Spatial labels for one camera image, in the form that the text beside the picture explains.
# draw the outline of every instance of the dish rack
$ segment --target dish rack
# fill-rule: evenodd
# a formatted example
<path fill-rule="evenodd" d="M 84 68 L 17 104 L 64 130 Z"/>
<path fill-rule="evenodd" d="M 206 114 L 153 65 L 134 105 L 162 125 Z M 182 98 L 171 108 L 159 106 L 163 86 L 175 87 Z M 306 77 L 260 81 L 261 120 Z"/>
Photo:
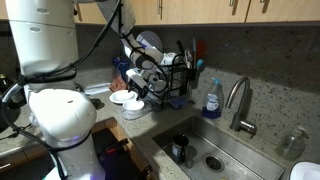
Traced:
<path fill-rule="evenodd" d="M 167 76 L 168 88 L 162 93 L 151 93 L 161 100 L 161 107 L 173 98 L 186 95 L 188 82 L 194 80 L 195 70 L 187 68 L 183 58 L 183 55 L 176 55 L 173 60 L 175 63 L 160 66 Z"/>

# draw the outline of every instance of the dish soap bottle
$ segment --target dish soap bottle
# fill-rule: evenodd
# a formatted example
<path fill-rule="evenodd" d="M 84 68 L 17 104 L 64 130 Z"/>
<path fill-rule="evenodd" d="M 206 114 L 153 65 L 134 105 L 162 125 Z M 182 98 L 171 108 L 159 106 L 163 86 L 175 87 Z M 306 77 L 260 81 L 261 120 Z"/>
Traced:
<path fill-rule="evenodd" d="M 212 78 L 213 84 L 207 90 L 202 107 L 202 116 L 210 119 L 217 119 L 221 116 L 224 96 L 220 80 Z"/>
<path fill-rule="evenodd" d="M 305 131 L 304 127 L 298 125 L 291 133 L 281 139 L 276 153 L 289 161 L 298 159 L 305 149 L 304 138 L 309 139 Z"/>

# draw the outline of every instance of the white bowl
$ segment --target white bowl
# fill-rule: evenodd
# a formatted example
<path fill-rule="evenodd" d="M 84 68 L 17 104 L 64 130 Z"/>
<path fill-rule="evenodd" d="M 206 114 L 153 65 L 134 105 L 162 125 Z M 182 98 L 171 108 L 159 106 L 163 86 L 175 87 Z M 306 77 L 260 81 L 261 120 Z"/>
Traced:
<path fill-rule="evenodd" d="M 129 100 L 123 103 L 122 107 L 127 111 L 140 111 L 144 106 L 144 102 L 139 100 Z"/>

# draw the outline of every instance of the granite countertop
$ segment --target granite countertop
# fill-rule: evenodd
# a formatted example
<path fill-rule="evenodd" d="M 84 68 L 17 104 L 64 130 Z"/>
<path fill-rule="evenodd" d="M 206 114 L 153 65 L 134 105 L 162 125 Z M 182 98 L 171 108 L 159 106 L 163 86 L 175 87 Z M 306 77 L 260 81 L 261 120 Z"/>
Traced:
<path fill-rule="evenodd" d="M 170 157 L 167 156 L 166 153 L 152 140 L 152 138 L 186 118 L 189 118 L 193 115 L 200 116 L 201 107 L 192 103 L 188 103 L 180 110 L 165 107 L 160 112 L 150 112 L 136 120 L 128 121 L 121 117 L 122 107 L 112 103 L 109 100 L 110 95 L 111 92 L 89 96 L 89 98 L 99 98 L 105 104 L 102 109 L 97 111 L 97 122 L 104 121 L 112 117 L 115 118 L 118 124 L 125 131 L 130 141 L 144 156 L 147 163 L 149 163 L 153 167 L 153 170 L 158 173 L 160 179 L 189 179 L 185 173 L 181 171 L 181 169 L 170 159 Z M 15 123 L 19 126 L 26 126 L 29 124 L 29 113 L 30 109 L 28 106 L 22 107 L 21 114 Z M 275 145 L 270 144 L 259 137 L 250 139 L 250 135 L 245 132 L 234 132 L 230 130 L 230 122 L 223 118 L 210 121 L 210 123 L 214 124 L 217 128 L 221 129 L 230 136 L 236 138 L 239 142 L 252 147 L 256 151 L 269 157 L 280 165 L 287 167 L 287 170 L 290 170 L 292 167 L 292 163 L 283 159 L 279 159 L 279 157 L 275 154 Z M 41 131 L 37 127 L 28 128 L 27 131 L 41 137 Z M 0 138 L 3 138 L 11 133 L 12 130 L 8 128 L 6 131 L 0 134 Z M 21 151 L 25 147 L 36 144 L 22 135 L 19 135 L 13 139 L 2 140 L 0 143 L 0 158 Z"/>

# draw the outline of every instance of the blue dish soap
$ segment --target blue dish soap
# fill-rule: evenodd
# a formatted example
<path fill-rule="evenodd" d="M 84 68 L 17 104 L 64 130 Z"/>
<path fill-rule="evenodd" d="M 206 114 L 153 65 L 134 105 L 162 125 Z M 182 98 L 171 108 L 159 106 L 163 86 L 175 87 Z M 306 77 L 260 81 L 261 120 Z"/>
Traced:
<path fill-rule="evenodd" d="M 202 116 L 210 119 L 221 117 L 224 95 L 221 82 L 217 78 L 212 78 L 213 84 L 207 90 L 202 106 Z"/>

